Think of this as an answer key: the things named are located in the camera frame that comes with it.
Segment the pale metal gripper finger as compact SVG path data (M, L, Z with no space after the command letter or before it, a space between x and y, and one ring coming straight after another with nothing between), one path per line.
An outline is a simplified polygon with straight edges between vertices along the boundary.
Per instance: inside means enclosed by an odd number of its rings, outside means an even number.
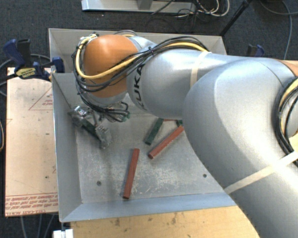
M90 110L77 106L68 112L71 117L73 124L76 127L88 126L90 122L88 120L90 115Z
M100 147L106 149L112 142L112 136L109 128L98 125L95 128L95 133L100 141Z

